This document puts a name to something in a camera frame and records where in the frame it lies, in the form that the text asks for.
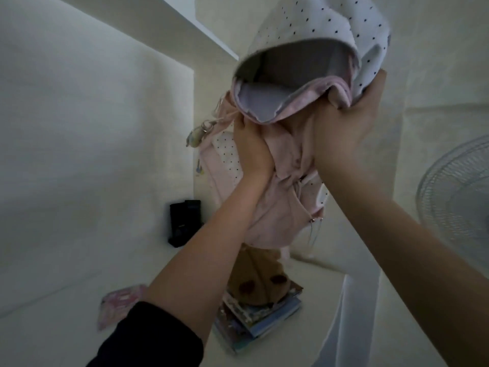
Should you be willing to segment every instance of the keychain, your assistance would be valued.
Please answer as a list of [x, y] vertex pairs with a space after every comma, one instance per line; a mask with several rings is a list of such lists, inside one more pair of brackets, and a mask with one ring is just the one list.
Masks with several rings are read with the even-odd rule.
[[193, 129], [187, 136], [187, 147], [197, 148], [201, 144], [205, 135], [212, 131], [217, 121], [204, 121], [200, 126]]

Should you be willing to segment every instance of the forearm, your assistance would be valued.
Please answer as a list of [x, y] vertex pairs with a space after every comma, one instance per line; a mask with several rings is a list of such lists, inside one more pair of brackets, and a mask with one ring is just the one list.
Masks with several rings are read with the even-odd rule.
[[318, 168], [447, 363], [489, 365], [489, 281], [383, 196], [354, 162]]
[[229, 275], [266, 182], [244, 177], [150, 285], [145, 300], [207, 341]]

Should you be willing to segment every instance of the hand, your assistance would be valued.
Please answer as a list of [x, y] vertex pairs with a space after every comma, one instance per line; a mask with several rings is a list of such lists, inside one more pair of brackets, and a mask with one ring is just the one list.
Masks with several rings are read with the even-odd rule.
[[238, 149], [243, 177], [259, 179], [265, 185], [273, 175], [275, 162], [258, 124], [242, 116], [234, 120], [234, 141]]
[[381, 69], [353, 107], [337, 110], [327, 99], [315, 102], [314, 152], [318, 171], [350, 162], [374, 126], [387, 73]]

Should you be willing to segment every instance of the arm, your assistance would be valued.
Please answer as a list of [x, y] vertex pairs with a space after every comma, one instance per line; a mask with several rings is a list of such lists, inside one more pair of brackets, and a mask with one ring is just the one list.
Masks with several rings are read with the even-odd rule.
[[489, 365], [489, 280], [386, 198], [354, 151], [376, 118], [386, 73], [354, 107], [318, 104], [316, 167], [334, 199], [449, 366]]
[[144, 299], [178, 318], [204, 344], [256, 204], [274, 168], [258, 125], [240, 119], [234, 129], [242, 180], [209, 222], [163, 268]]

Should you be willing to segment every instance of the fan grille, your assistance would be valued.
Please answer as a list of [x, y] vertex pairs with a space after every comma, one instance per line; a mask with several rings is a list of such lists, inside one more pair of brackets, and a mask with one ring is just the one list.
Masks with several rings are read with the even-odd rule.
[[421, 222], [461, 256], [489, 267], [489, 135], [456, 147], [419, 183]]

